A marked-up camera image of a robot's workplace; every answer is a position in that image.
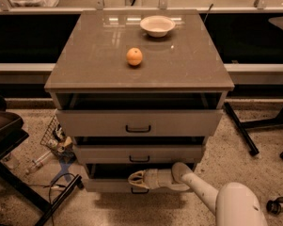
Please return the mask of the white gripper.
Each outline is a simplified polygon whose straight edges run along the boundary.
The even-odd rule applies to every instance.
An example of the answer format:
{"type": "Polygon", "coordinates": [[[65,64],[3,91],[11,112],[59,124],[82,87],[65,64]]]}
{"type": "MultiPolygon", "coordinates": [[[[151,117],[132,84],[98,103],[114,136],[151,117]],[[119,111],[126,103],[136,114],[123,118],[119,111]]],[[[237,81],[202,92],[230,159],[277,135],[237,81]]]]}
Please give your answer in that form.
{"type": "Polygon", "coordinates": [[[178,183],[171,169],[147,169],[139,170],[129,176],[130,185],[143,189],[168,188],[173,191],[187,191],[189,186],[184,183],[178,183]]]}

